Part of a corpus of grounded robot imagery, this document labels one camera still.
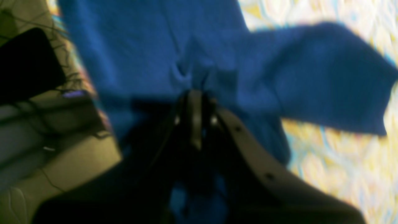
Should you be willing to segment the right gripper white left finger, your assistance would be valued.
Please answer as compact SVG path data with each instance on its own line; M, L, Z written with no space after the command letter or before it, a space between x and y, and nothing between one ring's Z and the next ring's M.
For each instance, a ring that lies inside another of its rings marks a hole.
M159 224L176 182L199 159L199 94L174 104L139 102L150 112L125 138L131 153L98 178L44 202L34 224Z

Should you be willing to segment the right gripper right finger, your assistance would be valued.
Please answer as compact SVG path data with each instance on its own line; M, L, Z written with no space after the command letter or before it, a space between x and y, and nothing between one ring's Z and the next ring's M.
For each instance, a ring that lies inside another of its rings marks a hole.
M203 151L226 183L228 224L364 224L354 207L289 172L241 120L200 93Z

